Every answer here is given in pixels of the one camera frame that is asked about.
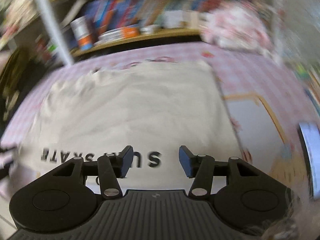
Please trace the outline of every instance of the silver screw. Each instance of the silver screw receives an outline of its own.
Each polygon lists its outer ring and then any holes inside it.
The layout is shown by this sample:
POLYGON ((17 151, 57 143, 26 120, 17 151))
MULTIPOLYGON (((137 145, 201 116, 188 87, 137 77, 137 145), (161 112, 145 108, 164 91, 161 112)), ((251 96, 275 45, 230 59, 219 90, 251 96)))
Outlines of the silver screw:
POLYGON ((208 192, 204 189, 204 188, 194 188, 191 193, 194 195, 194 196, 204 196, 206 195, 208 192))
POLYGON ((107 188, 103 193, 108 197, 113 197, 119 195, 120 192, 116 188, 107 188))

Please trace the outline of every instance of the beige fabric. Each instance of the beige fabric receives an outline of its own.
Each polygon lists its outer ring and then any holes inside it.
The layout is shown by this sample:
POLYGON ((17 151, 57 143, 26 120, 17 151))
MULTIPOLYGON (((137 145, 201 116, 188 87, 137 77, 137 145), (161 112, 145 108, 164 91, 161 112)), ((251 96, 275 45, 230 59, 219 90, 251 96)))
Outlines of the beige fabric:
MULTIPOLYGON (((141 167, 135 157, 126 179, 119 180, 123 191, 188 190, 192 180, 179 163, 181 145, 219 161, 241 157, 207 63, 145 62, 53 85, 22 143, 20 161, 44 173, 79 153, 95 161, 126 145, 140 153, 141 167)), ((95 178, 89 184, 99 192, 95 178)))

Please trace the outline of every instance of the white metal pole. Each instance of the white metal pole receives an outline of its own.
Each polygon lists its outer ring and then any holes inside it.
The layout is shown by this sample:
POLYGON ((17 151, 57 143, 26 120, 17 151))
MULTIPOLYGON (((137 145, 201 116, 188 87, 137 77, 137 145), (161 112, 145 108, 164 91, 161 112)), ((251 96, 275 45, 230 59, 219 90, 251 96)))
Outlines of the white metal pole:
POLYGON ((49 0, 36 0, 40 15, 43 20, 44 26, 53 40, 54 44, 58 47, 58 53, 65 65, 73 65, 74 60, 70 55, 68 46, 62 36, 59 24, 54 16, 54 12, 49 0))

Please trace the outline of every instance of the pink checkered tablecloth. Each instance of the pink checkered tablecloth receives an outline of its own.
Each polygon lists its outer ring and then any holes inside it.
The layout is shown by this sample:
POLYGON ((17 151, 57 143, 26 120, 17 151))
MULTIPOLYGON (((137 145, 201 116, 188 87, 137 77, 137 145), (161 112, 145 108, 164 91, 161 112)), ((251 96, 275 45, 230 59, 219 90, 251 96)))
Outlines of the pink checkered tablecloth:
POLYGON ((256 93, 263 96, 278 118, 286 137, 300 152, 298 122, 319 120, 300 82, 285 67, 278 67, 260 55, 231 52, 204 42, 190 42, 118 52, 54 71, 23 101, 8 125, 1 145, 18 144, 22 141, 42 101, 56 81, 78 78, 93 69, 124 69, 148 59, 206 61, 221 80, 224 95, 256 93))

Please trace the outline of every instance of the white pole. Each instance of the white pole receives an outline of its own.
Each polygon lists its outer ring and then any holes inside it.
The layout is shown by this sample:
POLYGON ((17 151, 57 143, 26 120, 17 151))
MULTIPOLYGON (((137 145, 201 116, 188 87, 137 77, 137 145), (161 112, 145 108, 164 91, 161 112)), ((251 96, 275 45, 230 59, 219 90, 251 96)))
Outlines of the white pole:
POLYGON ((49 36, 54 44, 58 47, 57 49, 61 60, 63 61, 64 65, 73 65, 73 58, 70 55, 68 46, 62 36, 61 29, 54 16, 50 1, 36 0, 36 3, 40 9, 41 18, 49 36))

